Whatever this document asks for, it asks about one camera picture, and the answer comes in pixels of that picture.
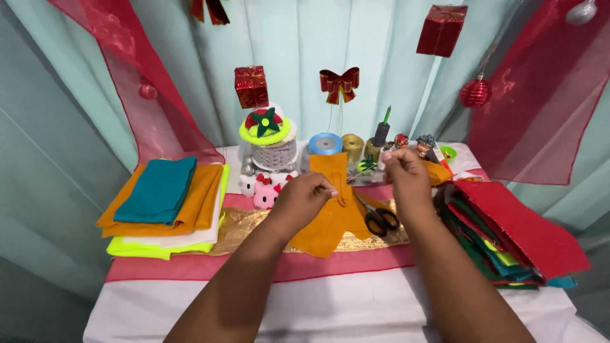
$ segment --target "hand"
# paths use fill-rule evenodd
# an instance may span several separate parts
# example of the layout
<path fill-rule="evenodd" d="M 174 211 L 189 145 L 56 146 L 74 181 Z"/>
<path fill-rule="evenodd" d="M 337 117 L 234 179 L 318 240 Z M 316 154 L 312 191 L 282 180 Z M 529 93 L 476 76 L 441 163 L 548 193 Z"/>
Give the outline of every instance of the hand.
<path fill-rule="evenodd" d="M 428 170 L 409 148 L 386 151 L 381 156 L 392 180 L 397 216 L 404 224 L 434 215 Z"/>
<path fill-rule="evenodd" d="M 267 215 L 290 240 L 320 213 L 337 189 L 320 173 L 309 171 L 290 180 Z"/>

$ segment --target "gold fabric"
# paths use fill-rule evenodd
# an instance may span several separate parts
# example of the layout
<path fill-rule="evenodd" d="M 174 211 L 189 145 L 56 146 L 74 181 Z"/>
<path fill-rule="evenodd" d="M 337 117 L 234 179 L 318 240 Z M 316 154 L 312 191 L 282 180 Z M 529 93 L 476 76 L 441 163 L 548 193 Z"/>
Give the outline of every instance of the gold fabric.
<path fill-rule="evenodd" d="M 394 199 L 382 200 L 380 203 L 388 206 L 396 212 Z M 230 254 L 243 242 L 246 236 L 258 225 L 269 213 L 269 210 L 247 211 L 236 208 L 223 208 L 225 217 L 218 231 L 218 243 L 214 245 L 208 255 L 220 256 Z M 353 233 L 346 231 L 343 239 L 335 251 L 360 251 L 379 248 L 387 248 L 393 245 L 408 244 L 404 228 L 401 226 L 396 231 L 390 231 L 386 237 L 373 236 L 365 240 L 359 240 Z M 286 246 L 285 253 L 301 253 L 297 248 Z"/>

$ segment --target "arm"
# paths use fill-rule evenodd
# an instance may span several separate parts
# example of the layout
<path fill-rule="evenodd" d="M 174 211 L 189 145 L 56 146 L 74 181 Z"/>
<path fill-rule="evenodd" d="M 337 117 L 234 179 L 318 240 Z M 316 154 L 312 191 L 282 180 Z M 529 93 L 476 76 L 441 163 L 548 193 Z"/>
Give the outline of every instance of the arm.
<path fill-rule="evenodd" d="M 337 194 L 319 173 L 305 173 L 288 182 L 267 218 L 182 313 L 164 343 L 253 342 L 280 254 Z"/>
<path fill-rule="evenodd" d="M 445 342 L 535 343 L 434 212 L 428 172 L 409 149 L 384 156 L 397 214 L 413 247 L 434 326 Z"/>

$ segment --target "scissors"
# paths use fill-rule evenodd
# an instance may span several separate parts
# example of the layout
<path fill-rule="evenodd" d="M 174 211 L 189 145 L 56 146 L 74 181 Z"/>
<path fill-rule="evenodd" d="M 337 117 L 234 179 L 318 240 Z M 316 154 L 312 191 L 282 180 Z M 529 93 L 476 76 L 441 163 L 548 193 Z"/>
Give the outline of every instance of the scissors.
<path fill-rule="evenodd" d="M 367 209 L 367 215 L 364 217 L 364 223 L 367 225 L 372 234 L 384 237 L 388 231 L 394 231 L 400 227 L 398 217 L 392 212 L 384 208 L 374 208 L 369 205 L 360 195 L 356 194 L 358 200 L 362 202 Z"/>

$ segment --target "orange fabric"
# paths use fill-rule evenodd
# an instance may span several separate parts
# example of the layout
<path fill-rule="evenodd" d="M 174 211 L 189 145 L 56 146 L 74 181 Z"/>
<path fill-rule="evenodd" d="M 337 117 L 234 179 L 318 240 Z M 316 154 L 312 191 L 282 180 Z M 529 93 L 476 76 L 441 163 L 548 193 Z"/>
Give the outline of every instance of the orange fabric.
<path fill-rule="evenodd" d="M 428 169 L 428 175 L 430 176 L 430 186 L 438 186 L 439 184 L 451 179 L 453 176 L 445 167 L 442 165 L 423 161 L 423 164 Z"/>
<path fill-rule="evenodd" d="M 223 166 L 220 164 L 198 165 L 188 187 L 184 203 L 176 216 L 174 225 L 150 223 L 115 222 L 115 211 L 131 195 L 140 175 L 146 168 L 139 166 L 110 206 L 95 224 L 102 228 L 102 238 L 109 236 L 175 236 L 192 233 L 196 229 L 209 229 L 212 224 L 214 202 L 220 185 Z"/>
<path fill-rule="evenodd" d="M 347 184 L 347 153 L 309 156 L 311 170 L 324 174 L 339 195 L 329 200 L 314 220 L 290 241 L 290 245 L 310 255 L 327 258 L 341 242 L 346 230 L 359 239 L 372 236 L 364 216 L 366 209 Z M 366 195 L 361 195 L 372 206 L 383 207 Z"/>

